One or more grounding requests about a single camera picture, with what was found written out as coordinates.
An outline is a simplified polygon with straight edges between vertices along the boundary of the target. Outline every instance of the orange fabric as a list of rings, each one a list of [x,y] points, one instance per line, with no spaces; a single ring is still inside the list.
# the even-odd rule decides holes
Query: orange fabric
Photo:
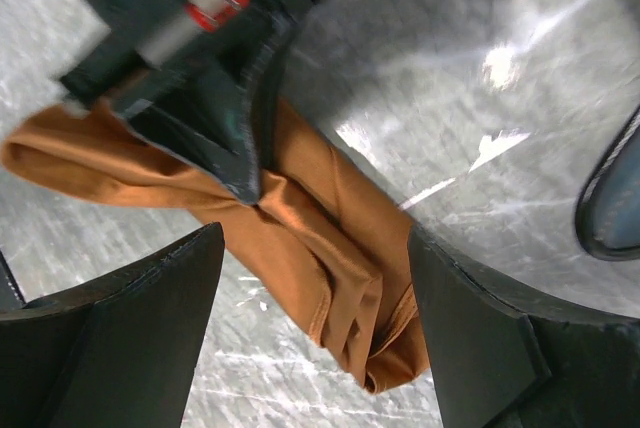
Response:
[[[410,218],[290,107],[276,127],[278,171],[245,206],[202,172],[133,137],[106,102],[84,119],[59,106],[2,147],[14,174],[83,200],[189,210],[222,223],[228,249],[293,321],[371,393],[429,366],[406,248]]]

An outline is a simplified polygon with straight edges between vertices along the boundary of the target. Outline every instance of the red band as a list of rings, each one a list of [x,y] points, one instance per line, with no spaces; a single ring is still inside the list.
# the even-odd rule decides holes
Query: red band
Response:
[[[240,9],[246,8],[247,6],[249,6],[249,3],[251,2],[251,0],[233,0],[233,1],[235,1],[238,4],[238,7]],[[204,13],[195,5],[188,4],[186,6],[186,9],[187,9],[187,13],[189,13],[189,16],[191,16],[191,18],[193,18],[193,20],[198,25],[200,25],[200,27],[203,30],[209,31],[209,32],[215,31],[220,25],[229,21],[238,12],[238,10],[233,6],[227,6],[220,13],[216,14],[212,19],[210,16],[208,16],[206,13]]]

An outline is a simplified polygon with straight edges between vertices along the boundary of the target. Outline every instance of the scratched metal surface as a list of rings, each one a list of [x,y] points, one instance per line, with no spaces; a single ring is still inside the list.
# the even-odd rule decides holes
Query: scratched metal surface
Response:
[[[576,194],[640,100],[635,0],[327,0],[284,91],[418,220],[514,277],[640,315],[640,268],[584,256]],[[79,0],[0,0],[0,135],[101,29]],[[131,262],[196,223],[77,202],[0,171],[0,247],[29,298]],[[372,398],[233,260],[184,426],[440,427],[429,375]]]

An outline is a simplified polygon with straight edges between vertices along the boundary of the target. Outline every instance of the stainless steel table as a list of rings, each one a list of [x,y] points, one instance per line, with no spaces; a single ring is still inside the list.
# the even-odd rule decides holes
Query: stainless steel table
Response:
[[[637,0],[328,0],[285,94],[420,222],[539,289],[640,316],[640,265],[585,256],[577,193],[640,102]],[[0,135],[104,29],[80,0],[0,0]],[[196,226],[77,202],[0,171],[0,246],[28,297]],[[433,383],[372,398],[225,262],[184,426],[439,427]]]

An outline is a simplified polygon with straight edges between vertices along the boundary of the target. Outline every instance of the fabric fold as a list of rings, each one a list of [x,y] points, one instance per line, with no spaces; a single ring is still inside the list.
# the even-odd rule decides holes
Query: fabric fold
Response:
[[[85,201],[221,222],[227,248],[371,393],[429,367],[406,249],[411,219],[285,103],[276,170],[263,171],[257,206],[132,136],[104,100],[83,119],[60,106],[35,114],[1,157],[15,175]]]

